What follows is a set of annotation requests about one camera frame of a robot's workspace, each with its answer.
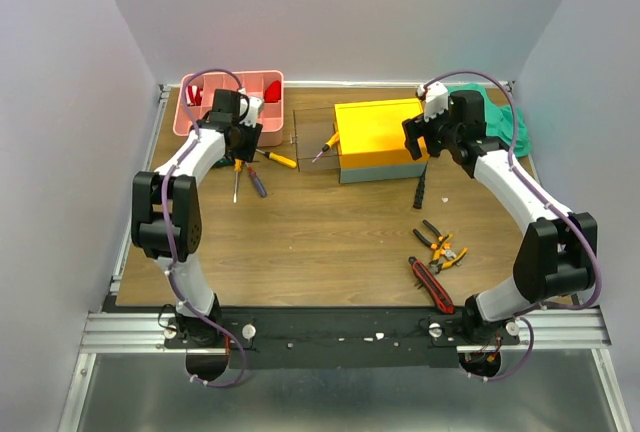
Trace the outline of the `blue handled screwdriver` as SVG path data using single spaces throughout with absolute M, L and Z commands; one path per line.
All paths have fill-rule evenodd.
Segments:
M 249 162 L 246 162 L 245 165 L 254 189 L 256 190 L 256 192 L 261 198 L 266 198 L 268 196 L 268 192 L 263 182 L 261 181 L 259 175 L 257 174 L 256 170 L 251 166 Z

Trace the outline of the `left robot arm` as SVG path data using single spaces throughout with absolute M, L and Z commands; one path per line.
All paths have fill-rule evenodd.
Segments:
M 197 254 L 203 225 L 198 187 L 216 162 L 231 155 L 253 160 L 262 125 L 263 99 L 244 89 L 218 89 L 212 108 L 192 121 L 184 144 L 152 172 L 132 182 L 131 241 L 164 272 L 175 310 L 187 334 L 201 347 L 230 333 L 220 322 L 216 293 L 208 285 Z

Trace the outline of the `small yellow screwdriver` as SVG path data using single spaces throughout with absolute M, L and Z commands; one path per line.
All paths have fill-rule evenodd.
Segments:
M 340 140 L 338 132 L 335 132 L 322 146 L 321 150 L 313 158 L 312 162 L 315 163 L 324 153 L 328 152 L 334 147 Z

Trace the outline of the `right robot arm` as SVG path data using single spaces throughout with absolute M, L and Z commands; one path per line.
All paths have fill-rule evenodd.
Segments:
M 480 344 L 518 313 L 553 305 L 557 297 L 596 291 L 594 217 L 555 200 L 519 165 L 502 138 L 488 134 L 483 96 L 450 92 L 439 82 L 419 87 L 416 95 L 423 111 L 402 124 L 411 157 L 448 151 L 494 194 L 523 234 L 511 276 L 466 300 L 458 323 L 461 335 Z

